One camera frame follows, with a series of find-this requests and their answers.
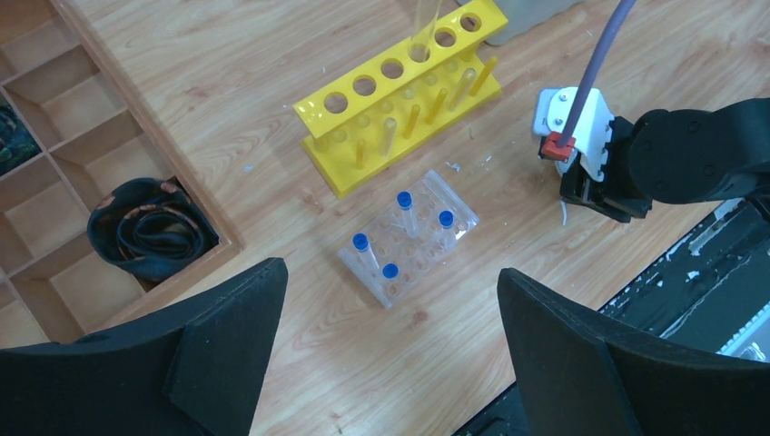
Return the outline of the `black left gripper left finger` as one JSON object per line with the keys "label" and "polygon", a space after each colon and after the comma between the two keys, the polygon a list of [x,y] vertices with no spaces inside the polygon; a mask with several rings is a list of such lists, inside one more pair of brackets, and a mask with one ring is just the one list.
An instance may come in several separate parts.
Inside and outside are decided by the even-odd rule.
{"label": "black left gripper left finger", "polygon": [[4,435],[246,435],[288,283],[268,258],[71,343],[1,352]]}

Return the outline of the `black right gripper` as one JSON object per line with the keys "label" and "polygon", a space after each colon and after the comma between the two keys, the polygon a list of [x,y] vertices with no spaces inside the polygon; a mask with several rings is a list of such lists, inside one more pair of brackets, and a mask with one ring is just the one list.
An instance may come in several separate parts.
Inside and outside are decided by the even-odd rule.
{"label": "black right gripper", "polygon": [[617,117],[609,126],[612,135],[606,143],[608,160],[602,165],[604,180],[594,181],[580,163],[573,163],[561,177],[559,194],[565,203],[587,207],[619,223],[644,219],[652,199],[632,183],[627,167],[634,125]]}

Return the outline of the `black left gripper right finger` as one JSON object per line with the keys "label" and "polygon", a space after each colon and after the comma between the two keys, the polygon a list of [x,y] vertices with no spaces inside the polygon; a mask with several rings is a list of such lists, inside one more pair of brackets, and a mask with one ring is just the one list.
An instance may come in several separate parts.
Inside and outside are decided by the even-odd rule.
{"label": "black left gripper right finger", "polygon": [[497,296],[534,435],[766,435],[769,367],[642,332],[525,273]]}

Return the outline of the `blue capped tube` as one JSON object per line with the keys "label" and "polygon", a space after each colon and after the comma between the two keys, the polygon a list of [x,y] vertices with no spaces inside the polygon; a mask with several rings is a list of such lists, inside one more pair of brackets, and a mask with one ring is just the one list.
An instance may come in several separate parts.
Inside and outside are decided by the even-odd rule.
{"label": "blue capped tube", "polygon": [[360,262],[368,271],[375,273],[380,269],[370,240],[365,233],[355,233],[352,236],[352,244],[357,251]]}
{"label": "blue capped tube", "polygon": [[412,196],[408,191],[401,191],[397,194],[397,203],[401,210],[404,229],[409,238],[415,239],[419,235],[417,219],[414,209]]}
{"label": "blue capped tube", "polygon": [[441,241],[448,250],[457,243],[454,230],[455,216],[451,210],[443,210],[439,213],[438,221],[441,227]]}
{"label": "blue capped tube", "polygon": [[382,277],[383,277],[383,290],[385,292],[394,293],[392,288],[395,286],[395,283],[400,275],[400,268],[396,263],[387,263],[382,267]]}

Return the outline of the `clear glass test tube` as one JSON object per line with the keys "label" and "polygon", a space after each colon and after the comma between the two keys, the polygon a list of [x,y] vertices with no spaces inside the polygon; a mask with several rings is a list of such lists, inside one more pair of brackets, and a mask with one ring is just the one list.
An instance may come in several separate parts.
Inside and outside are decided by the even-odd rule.
{"label": "clear glass test tube", "polygon": [[442,3],[442,0],[413,1],[414,19],[408,54],[416,63],[423,63],[429,58],[429,43]]}

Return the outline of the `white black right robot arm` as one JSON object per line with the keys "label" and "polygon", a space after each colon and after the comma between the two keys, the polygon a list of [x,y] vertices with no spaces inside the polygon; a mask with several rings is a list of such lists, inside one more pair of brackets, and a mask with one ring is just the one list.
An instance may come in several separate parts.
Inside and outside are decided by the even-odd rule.
{"label": "white black right robot arm", "polygon": [[769,196],[769,100],[752,98],[709,112],[645,113],[609,124],[604,179],[573,163],[562,177],[565,203],[620,223],[643,219],[653,203],[691,204]]}

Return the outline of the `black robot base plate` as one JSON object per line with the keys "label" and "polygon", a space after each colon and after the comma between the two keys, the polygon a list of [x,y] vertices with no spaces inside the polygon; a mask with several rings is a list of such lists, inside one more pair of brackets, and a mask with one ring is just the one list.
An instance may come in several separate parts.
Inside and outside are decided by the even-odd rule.
{"label": "black robot base plate", "polygon": [[[728,201],[595,310],[642,332],[769,367],[769,203]],[[534,435],[517,382],[462,435]]]}

